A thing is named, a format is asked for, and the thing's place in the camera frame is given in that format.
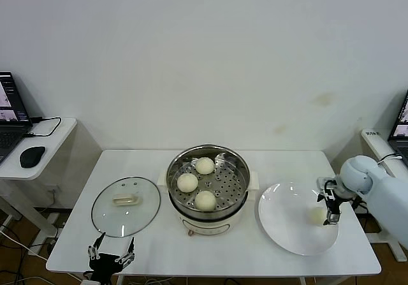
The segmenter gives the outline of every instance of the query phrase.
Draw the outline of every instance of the glass pot lid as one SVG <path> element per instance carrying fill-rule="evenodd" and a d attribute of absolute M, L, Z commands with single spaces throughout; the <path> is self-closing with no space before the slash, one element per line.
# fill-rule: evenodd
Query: glass pot lid
<path fill-rule="evenodd" d="M 105 188 L 92 206 L 92 223 L 109 237 L 126 237 L 144 229 L 160 207 L 157 186 L 142 177 L 120 179 Z"/>

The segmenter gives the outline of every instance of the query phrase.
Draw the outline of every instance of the laptop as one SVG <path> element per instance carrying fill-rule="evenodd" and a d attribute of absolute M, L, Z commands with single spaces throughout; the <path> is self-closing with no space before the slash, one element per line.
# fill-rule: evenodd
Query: laptop
<path fill-rule="evenodd" d="M 32 126 L 13 76 L 0 72 L 0 163 Z"/>
<path fill-rule="evenodd" d="M 388 143 L 396 153 L 402 156 L 402 161 L 408 166 L 408 92 L 405 95 L 400 113 L 388 137 Z"/>

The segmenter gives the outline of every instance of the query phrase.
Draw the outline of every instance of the computer mouse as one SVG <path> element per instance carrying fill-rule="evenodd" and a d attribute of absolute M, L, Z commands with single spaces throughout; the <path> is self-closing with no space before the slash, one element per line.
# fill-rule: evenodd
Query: computer mouse
<path fill-rule="evenodd" d="M 31 168 L 38 164 L 45 152 L 45 147 L 31 147 L 23 151 L 20 155 L 20 164 L 22 168 Z"/>

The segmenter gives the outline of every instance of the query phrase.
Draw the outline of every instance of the robotic arm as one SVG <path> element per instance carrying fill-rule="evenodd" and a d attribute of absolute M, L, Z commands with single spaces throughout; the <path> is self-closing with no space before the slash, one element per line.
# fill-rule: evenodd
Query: robotic arm
<path fill-rule="evenodd" d="M 88 246 L 89 266 L 92 269 L 89 273 L 92 275 L 89 281 L 84 280 L 81 285 L 110 285 L 112 275 L 121 272 L 135 259 L 134 238 L 132 238 L 127 253 L 118 256 L 98 252 L 103 237 L 105 237 L 105 232 L 95 240 L 94 245 Z"/>
<path fill-rule="evenodd" d="M 327 206 L 325 225 L 337 224 L 340 204 L 360 196 L 370 213 L 405 248 L 408 247 L 408 182 L 390 177 L 385 169 L 368 156 L 348 159 L 335 178 L 318 178 L 321 193 Z"/>

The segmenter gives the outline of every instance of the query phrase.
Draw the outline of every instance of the white plate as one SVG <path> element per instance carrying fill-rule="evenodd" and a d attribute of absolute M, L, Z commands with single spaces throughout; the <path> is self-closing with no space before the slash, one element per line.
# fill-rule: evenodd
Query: white plate
<path fill-rule="evenodd" d="M 300 255 L 317 255 L 327 251 L 339 235 L 339 226 L 317 226 L 310 221 L 310 210 L 324 207 L 317 201 L 317 188 L 307 182 L 285 182 L 269 187 L 258 205 L 265 231 L 277 244 Z"/>

